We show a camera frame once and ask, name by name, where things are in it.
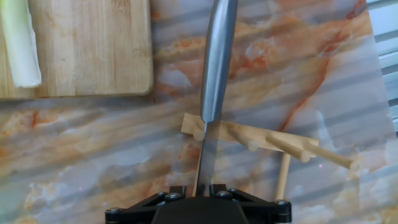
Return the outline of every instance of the black plastic mount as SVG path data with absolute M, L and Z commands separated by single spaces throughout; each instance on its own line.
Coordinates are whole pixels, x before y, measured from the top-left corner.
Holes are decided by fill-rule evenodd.
M 225 184 L 209 186 L 209 197 L 186 198 L 186 186 L 170 187 L 129 207 L 105 212 L 106 223 L 291 223 L 292 204 L 267 202 Z

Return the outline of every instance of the screw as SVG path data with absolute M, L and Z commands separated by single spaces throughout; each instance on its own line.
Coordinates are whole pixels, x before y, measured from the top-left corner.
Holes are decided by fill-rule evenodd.
M 181 195 L 179 193 L 170 193 L 170 194 L 166 195 L 166 197 L 169 199 L 175 199 L 175 198 L 181 197 Z
M 278 200 L 275 201 L 275 203 L 277 205 L 286 205 L 287 203 L 289 203 L 289 201 L 286 200 L 286 199 L 278 199 Z
M 163 196 L 163 195 L 167 195 L 168 192 L 158 192 L 157 194 L 158 194 L 159 196 Z
M 107 209 L 107 210 L 105 211 L 105 213 L 108 213 L 108 214 L 116 214 L 116 213 L 119 213 L 121 210 L 122 210 L 122 208 L 113 207 L 113 208 Z
M 229 195 L 229 192 L 226 190 L 220 190 L 219 192 L 217 192 L 217 197 L 225 197 L 228 195 Z

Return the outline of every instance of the leek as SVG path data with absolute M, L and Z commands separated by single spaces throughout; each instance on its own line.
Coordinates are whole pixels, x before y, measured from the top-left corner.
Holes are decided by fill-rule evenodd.
M 39 86 L 42 74 L 27 0 L 0 0 L 0 13 L 14 85 Z

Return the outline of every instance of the wooden board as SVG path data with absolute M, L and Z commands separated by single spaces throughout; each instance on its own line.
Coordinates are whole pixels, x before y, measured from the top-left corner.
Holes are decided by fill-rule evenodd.
M 149 0 L 29 0 L 43 84 L 14 88 L 1 28 L 0 99 L 148 93 L 149 5 Z
M 197 130 L 203 130 L 205 128 L 205 124 L 201 120 L 199 116 L 195 116 L 192 114 L 184 114 L 184 119 L 182 121 L 181 132 L 185 134 L 193 134 Z M 230 123 L 226 121 L 221 122 L 220 127 L 220 140 L 237 142 L 234 136 L 229 132 L 230 129 L 239 130 L 240 133 L 245 133 L 247 137 L 256 141 L 259 144 L 259 147 L 264 149 L 271 149 L 275 151 L 280 151 L 273 144 L 267 142 L 267 135 L 273 135 L 274 137 L 286 141 L 289 144 L 296 146 L 302 150 L 304 150 L 303 144 L 305 142 L 313 144 L 315 146 L 319 145 L 319 140 L 313 138 L 307 138 L 303 136 L 297 136 L 289 133 L 282 133 L 279 131 L 272 131 L 263 128 L 256 128 L 252 126 L 246 126 L 242 124 Z

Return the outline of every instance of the bolt head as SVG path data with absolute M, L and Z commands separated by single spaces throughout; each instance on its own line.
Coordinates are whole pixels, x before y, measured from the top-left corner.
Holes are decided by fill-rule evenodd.
M 116 214 L 116 213 L 119 213 L 121 210 L 122 210 L 122 208 L 113 207 L 113 208 L 107 209 L 105 212 L 108 214 Z
M 286 200 L 286 199 L 278 199 L 278 200 L 275 201 L 275 203 L 277 205 L 286 205 L 287 203 L 289 203 L 289 201 Z
M 217 192 L 217 197 L 226 197 L 228 196 L 230 193 L 226 190 L 220 190 L 219 192 Z
M 170 198 L 170 199 L 175 199 L 175 198 L 181 197 L 181 195 L 179 193 L 170 193 L 170 194 L 166 195 L 166 197 Z

